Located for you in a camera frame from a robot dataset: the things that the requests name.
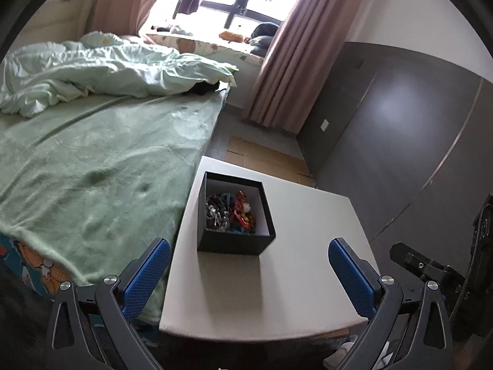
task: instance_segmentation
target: table top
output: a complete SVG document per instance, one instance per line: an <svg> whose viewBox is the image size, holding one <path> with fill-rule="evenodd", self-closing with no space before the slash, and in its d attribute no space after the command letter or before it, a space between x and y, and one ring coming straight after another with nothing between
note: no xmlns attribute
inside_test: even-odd
<svg viewBox="0 0 493 370"><path fill-rule="evenodd" d="M197 252L205 171L263 183L276 238L260 256ZM366 322L328 261L328 245L338 237L378 272L348 198L203 157L174 249L159 329L198 339L268 341Z"/></svg>

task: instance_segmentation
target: blue gripper pad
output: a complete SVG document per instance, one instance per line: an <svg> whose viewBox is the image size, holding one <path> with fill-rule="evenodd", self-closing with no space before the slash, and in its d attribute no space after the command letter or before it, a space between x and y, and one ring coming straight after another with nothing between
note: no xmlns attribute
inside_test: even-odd
<svg viewBox="0 0 493 370"><path fill-rule="evenodd" d="M169 264L171 250L168 241L163 240L142 264L139 272L125 289L122 313L127 320L137 317L144 310L152 291L156 288Z"/></svg>
<svg viewBox="0 0 493 370"><path fill-rule="evenodd" d="M370 320L377 311L375 291L335 239L329 244L329 261L356 312Z"/></svg>

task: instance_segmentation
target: white light switch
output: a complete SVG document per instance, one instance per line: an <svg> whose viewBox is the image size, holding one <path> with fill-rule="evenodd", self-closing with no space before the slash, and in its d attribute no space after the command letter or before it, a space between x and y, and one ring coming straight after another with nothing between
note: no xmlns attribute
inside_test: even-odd
<svg viewBox="0 0 493 370"><path fill-rule="evenodd" d="M322 122L322 125L320 125L320 129L322 129L322 132L325 132L328 126L329 122L327 120L324 120L324 122Z"/></svg>

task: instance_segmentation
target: gray floor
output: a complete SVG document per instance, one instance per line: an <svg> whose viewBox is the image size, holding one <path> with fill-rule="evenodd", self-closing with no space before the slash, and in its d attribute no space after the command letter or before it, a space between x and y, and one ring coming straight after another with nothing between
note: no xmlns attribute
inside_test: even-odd
<svg viewBox="0 0 493 370"><path fill-rule="evenodd" d="M232 105L226 105L220 113L205 155L223 160L231 136L238 136L246 141L303 159L295 134L268 129L243 119L241 118L241 110Z"/></svg>

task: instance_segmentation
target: open box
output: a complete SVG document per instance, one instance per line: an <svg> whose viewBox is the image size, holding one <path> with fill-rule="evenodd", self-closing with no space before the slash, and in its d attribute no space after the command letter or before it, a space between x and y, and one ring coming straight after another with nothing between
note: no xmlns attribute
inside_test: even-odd
<svg viewBox="0 0 493 370"><path fill-rule="evenodd" d="M210 195L242 191L255 217L254 234L221 232L206 227L206 199ZM262 182L206 172L199 193L197 250L259 255L274 240L275 229Z"/></svg>

